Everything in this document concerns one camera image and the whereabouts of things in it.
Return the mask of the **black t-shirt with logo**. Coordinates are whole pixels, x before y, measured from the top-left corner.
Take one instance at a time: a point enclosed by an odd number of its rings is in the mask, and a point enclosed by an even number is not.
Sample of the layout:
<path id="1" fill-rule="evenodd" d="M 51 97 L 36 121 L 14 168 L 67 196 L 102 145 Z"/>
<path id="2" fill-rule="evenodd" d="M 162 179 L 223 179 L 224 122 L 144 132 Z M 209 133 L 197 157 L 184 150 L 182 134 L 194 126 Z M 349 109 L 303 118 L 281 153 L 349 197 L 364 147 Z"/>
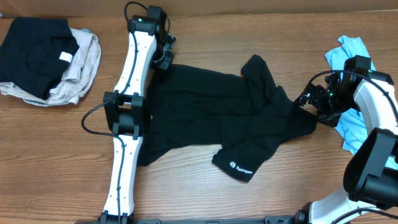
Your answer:
<path id="1" fill-rule="evenodd" d="M 238 76 L 178 64 L 158 70 L 147 89 L 147 105 L 152 122 L 140 166 L 174 148 L 219 144 L 212 162 L 242 182 L 249 182 L 281 144 L 317 126 L 316 117 L 275 84 L 258 55 Z"/>

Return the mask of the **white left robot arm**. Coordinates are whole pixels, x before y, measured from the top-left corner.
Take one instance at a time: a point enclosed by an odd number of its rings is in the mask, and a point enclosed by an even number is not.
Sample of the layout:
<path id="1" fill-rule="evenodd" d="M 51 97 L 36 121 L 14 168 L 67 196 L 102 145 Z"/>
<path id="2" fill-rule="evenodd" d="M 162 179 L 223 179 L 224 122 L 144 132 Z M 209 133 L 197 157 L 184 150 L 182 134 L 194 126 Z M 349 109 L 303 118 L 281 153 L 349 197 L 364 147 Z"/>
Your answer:
<path id="1" fill-rule="evenodd" d="M 121 77 L 103 97 L 108 128 L 113 136 L 114 159 L 108 197 L 98 223 L 132 223 L 137 158 L 150 118 L 144 92 L 150 69 L 172 63 L 176 38 L 165 24 L 166 12 L 149 6 L 145 16 L 127 19 L 129 45 Z"/>

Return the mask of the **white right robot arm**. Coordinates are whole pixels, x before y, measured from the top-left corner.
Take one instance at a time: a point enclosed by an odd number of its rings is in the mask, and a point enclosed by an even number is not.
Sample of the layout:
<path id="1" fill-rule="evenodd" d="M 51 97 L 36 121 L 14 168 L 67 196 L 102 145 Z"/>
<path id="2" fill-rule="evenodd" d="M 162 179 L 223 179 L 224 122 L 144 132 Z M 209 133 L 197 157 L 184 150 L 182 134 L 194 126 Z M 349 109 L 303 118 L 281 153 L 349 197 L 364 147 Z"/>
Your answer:
<path id="1" fill-rule="evenodd" d="M 349 223 L 366 213 L 392 219 L 397 206 L 397 171 L 386 167 L 397 159 L 397 102 L 387 73 L 371 69 L 371 59 L 355 55 L 342 70 L 325 71 L 327 86 L 309 81 L 295 104 L 313 105 L 319 123 L 330 127 L 349 109 L 362 113 L 367 138 L 348 163 L 343 185 L 327 197 L 307 203 L 286 223 Z"/>

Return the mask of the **light blue t-shirt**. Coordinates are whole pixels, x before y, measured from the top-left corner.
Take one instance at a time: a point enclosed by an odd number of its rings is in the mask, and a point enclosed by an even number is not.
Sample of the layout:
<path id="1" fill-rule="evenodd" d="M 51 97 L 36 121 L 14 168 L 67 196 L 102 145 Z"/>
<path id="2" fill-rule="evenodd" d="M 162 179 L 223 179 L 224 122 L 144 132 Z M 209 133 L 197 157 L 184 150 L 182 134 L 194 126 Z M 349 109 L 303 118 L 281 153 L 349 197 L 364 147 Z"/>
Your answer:
<path id="1" fill-rule="evenodd" d="M 346 60 L 356 55 L 370 57 L 360 37 L 342 35 L 338 42 L 340 47 L 331 49 L 325 54 L 326 61 L 332 70 L 344 70 Z M 335 130 L 344 139 L 342 148 L 355 155 L 368 136 L 362 112 L 349 109 L 341 114 Z"/>

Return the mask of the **folded beige garment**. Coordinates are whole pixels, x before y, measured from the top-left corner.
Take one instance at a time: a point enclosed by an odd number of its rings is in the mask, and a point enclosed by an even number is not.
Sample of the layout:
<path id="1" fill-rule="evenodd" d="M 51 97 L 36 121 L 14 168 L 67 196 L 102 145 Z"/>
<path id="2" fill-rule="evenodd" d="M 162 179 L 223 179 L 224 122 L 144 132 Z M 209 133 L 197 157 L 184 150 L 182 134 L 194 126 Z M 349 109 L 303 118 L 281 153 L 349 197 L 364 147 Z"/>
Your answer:
<path id="1" fill-rule="evenodd" d="M 70 29 L 79 45 L 70 66 L 63 73 L 60 83 L 50 90 L 46 100 L 35 97 L 12 82 L 1 83 L 1 94 L 23 99 L 36 106 L 60 106 L 77 104 L 90 90 L 101 59 L 101 47 L 97 35 L 88 29 Z"/>

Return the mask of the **folded black shirt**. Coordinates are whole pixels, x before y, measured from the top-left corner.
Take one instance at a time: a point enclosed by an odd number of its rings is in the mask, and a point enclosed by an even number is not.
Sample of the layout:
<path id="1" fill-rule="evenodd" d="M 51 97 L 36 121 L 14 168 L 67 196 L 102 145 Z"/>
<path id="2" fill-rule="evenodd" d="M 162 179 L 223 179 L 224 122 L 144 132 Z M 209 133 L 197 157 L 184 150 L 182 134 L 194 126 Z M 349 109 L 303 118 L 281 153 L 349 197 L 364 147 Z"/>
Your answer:
<path id="1" fill-rule="evenodd" d="M 18 17 L 1 44 L 1 82 L 46 100 L 78 49 L 67 19 Z"/>

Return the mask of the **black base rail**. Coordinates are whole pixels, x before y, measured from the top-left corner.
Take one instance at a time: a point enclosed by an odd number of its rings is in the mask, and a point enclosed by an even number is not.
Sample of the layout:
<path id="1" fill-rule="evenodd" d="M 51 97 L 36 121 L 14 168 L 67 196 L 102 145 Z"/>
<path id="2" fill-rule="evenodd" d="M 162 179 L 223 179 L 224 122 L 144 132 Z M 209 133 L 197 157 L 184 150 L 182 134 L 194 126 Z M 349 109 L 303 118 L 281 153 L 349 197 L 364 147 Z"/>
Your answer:
<path id="1" fill-rule="evenodd" d="M 264 218 L 211 219 L 211 220 L 160 220 L 138 219 L 133 224 L 289 224 L 294 216 L 266 216 Z"/>

